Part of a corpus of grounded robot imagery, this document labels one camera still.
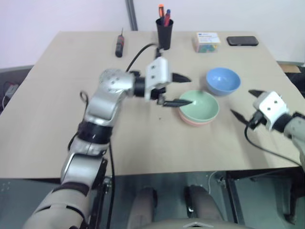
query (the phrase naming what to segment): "wooden table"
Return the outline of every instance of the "wooden table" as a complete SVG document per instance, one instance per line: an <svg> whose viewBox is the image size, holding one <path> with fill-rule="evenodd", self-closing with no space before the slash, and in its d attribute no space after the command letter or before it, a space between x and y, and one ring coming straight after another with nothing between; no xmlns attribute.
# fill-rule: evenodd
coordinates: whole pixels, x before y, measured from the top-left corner
<svg viewBox="0 0 305 229"><path fill-rule="evenodd" d="M277 91L292 112L305 112L305 100L266 47L261 42L256 47L229 46L227 36L253 33L219 32L222 44L217 53L195 53L192 35L174 32L171 48L164 52L172 72L192 79L170 84L166 97L205 89L205 75L215 67L238 73L241 87L216 97L220 112L203 127L187 125L176 109L141 98L126 99L112 136L117 175L294 166L251 146L244 138L244 125L230 112L234 109L250 118L255 98L249 89ZM91 96L103 70L125 70L144 45L157 41L155 32L125 32L124 36L122 58L114 55L116 32L60 32L54 38L0 117L0 177L60 177L67 144L84 112L79 91ZM149 48L142 53L132 69L145 73L154 52ZM261 126L249 137L299 161L298 150L280 133L269 133Z"/></svg>

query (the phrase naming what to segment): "white wall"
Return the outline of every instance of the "white wall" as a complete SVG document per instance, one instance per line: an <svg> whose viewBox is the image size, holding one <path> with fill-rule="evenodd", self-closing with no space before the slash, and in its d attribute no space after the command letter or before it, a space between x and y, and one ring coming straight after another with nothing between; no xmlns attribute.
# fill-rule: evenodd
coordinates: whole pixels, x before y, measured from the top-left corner
<svg viewBox="0 0 305 229"><path fill-rule="evenodd" d="M58 31L122 27L125 0L0 0L0 69L35 64Z"/></svg>
<svg viewBox="0 0 305 229"><path fill-rule="evenodd" d="M134 0L138 29L156 30L158 4L176 31L254 31L278 61L305 62L305 0Z"/></svg>

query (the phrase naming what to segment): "blue bowl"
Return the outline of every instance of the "blue bowl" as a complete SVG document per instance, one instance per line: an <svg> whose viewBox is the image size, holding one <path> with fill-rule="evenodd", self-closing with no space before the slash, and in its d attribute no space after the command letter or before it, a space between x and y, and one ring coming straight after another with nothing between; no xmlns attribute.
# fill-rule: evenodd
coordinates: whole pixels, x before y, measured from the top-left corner
<svg viewBox="0 0 305 229"><path fill-rule="evenodd" d="M227 95L236 91L241 83L239 76L227 68L214 68L206 75L208 89L215 95Z"/></svg>

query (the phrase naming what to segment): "screwdriver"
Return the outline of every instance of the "screwdriver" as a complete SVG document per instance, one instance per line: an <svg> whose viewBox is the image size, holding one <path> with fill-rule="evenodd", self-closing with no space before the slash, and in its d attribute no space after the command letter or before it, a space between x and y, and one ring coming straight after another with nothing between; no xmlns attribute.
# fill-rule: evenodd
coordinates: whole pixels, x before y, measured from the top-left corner
<svg viewBox="0 0 305 229"><path fill-rule="evenodd" d="M116 41L115 47L115 55L117 57L122 57L124 48L124 37L123 37L123 28L121 34L118 36L118 40Z"/></svg>

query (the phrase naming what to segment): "green bowl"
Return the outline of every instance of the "green bowl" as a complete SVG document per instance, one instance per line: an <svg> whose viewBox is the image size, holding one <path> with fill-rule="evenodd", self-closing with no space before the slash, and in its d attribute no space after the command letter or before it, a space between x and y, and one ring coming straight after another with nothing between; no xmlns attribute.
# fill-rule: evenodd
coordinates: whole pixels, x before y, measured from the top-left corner
<svg viewBox="0 0 305 229"><path fill-rule="evenodd" d="M193 101L191 104L179 107L184 116L193 122L210 122L219 112L217 100L207 92L187 91L180 96L180 99Z"/></svg>

